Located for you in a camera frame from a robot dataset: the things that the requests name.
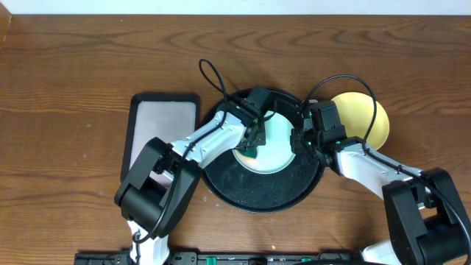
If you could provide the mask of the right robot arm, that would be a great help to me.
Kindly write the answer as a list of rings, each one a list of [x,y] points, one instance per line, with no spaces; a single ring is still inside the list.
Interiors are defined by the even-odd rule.
[[[306,152],[337,175],[379,196],[389,241],[364,250],[370,263],[443,264],[470,256],[470,220],[451,176],[405,166],[347,137],[334,102],[302,103],[302,125],[291,133],[293,152]]]

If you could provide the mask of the green yellow sponge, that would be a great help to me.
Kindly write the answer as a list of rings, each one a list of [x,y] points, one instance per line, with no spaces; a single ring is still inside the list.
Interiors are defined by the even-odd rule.
[[[246,161],[253,161],[257,159],[258,148],[250,147],[250,148],[240,150],[238,153],[241,159],[246,160]]]

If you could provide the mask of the light green plate front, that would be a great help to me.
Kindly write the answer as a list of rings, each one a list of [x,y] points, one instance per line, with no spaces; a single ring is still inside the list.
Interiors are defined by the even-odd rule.
[[[291,151],[290,136],[294,128],[292,123],[283,115],[268,111],[265,117],[271,116],[265,122],[266,144],[258,146],[256,160],[246,161],[239,156],[239,150],[234,149],[235,159],[246,169],[257,174],[273,174],[287,167],[294,159]]]

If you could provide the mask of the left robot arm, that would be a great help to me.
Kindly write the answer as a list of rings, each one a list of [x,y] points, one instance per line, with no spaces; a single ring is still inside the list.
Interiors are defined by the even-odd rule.
[[[182,140],[150,139],[121,181],[114,202],[132,231],[130,261],[164,264],[168,236],[182,219],[202,170],[257,131],[267,108],[224,103],[214,117]]]

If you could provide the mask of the yellow round plate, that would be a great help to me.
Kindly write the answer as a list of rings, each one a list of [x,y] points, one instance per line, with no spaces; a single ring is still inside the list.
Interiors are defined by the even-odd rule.
[[[363,138],[370,126],[374,111],[372,97],[359,92],[346,92],[334,96],[332,100],[337,106],[347,136]],[[378,150],[386,143],[390,124],[384,108],[379,102],[376,105],[375,122],[366,142],[373,149]]]

